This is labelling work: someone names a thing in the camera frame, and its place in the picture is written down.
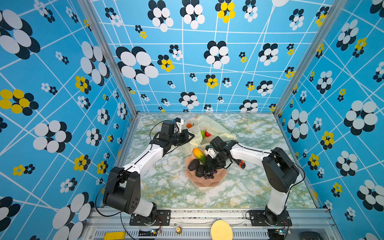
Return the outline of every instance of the avocado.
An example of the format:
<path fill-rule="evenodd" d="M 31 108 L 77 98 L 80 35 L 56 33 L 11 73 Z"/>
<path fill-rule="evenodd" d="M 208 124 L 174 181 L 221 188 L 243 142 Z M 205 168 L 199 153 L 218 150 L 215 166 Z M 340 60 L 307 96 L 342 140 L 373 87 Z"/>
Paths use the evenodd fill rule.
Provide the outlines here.
<path fill-rule="evenodd" d="M 200 164 L 200 161 L 198 159 L 192 160 L 192 162 L 188 166 L 188 170 L 190 171 L 196 170 L 199 164 Z"/>
<path fill-rule="evenodd" d="M 204 175 L 204 165 L 199 165 L 196 169 L 196 177 L 202 177 Z"/>

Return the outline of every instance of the marble tabletop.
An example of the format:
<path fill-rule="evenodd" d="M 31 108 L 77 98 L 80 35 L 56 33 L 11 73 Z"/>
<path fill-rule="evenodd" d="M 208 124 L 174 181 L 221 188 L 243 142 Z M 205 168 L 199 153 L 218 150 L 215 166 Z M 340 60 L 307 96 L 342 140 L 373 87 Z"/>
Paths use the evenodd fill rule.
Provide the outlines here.
<path fill-rule="evenodd" d="M 261 149 L 284 149 L 293 159 L 272 114 L 205 114 L 237 136 L 240 143 Z M 193 117 L 193 114 L 140 114 L 139 124 L 126 163 L 145 150 L 150 141 L 149 132 L 165 119 Z M 161 124 L 152 130 L 160 131 Z M 196 187 L 185 175 L 184 154 L 178 149 L 157 161 L 141 175 L 141 197 L 155 202 L 159 208 L 264 208 L 269 200 L 271 186 L 263 169 L 246 163 L 241 169 L 229 167 L 227 176 L 217 187 Z M 305 183 L 292 188 L 288 208 L 315 208 Z"/>

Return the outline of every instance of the translucent plastic bag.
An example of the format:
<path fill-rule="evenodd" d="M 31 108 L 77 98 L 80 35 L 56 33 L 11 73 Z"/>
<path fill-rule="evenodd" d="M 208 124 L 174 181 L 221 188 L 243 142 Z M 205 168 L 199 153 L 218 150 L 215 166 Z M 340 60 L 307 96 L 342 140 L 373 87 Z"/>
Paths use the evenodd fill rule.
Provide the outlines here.
<path fill-rule="evenodd" d="M 194 148 L 201 148 L 202 145 L 205 147 L 205 145 L 209 144 L 209 142 L 217 136 L 219 136 L 223 141 L 237 140 L 236 135 L 231 134 L 218 122 L 208 116 L 194 116 L 188 120 L 185 120 L 182 129 L 186 129 L 188 124 L 193 125 L 191 128 L 188 128 L 188 131 L 193 133 L 195 137 L 189 143 L 186 143 L 177 148 L 179 151 L 185 154 L 192 154 L 192 150 Z M 207 133 L 211 134 L 211 136 L 205 137 L 203 139 L 201 131 L 206 131 Z"/>

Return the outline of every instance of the fruit bowl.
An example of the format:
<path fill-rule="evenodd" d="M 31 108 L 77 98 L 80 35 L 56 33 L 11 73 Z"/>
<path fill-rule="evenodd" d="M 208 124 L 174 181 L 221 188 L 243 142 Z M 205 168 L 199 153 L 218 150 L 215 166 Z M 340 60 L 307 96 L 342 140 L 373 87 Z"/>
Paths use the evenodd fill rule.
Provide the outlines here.
<path fill-rule="evenodd" d="M 189 164 L 192 160 L 196 159 L 194 155 L 191 155 L 185 159 L 185 164 L 187 169 L 185 170 L 185 175 L 198 187 L 216 187 L 221 180 L 227 175 L 226 169 L 219 169 L 217 173 L 214 174 L 214 179 L 205 179 L 204 177 L 196 177 L 196 170 L 190 171 L 188 170 Z"/>

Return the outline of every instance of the yellow sponge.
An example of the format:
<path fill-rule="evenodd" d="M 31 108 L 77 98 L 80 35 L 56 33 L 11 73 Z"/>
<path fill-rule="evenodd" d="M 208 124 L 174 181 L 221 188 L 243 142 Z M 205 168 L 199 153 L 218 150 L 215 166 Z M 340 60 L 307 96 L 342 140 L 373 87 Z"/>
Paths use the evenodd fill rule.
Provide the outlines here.
<path fill-rule="evenodd" d="M 118 240 L 118 239 L 124 239 L 125 238 L 125 232 L 107 232 L 104 235 L 104 240 Z"/>

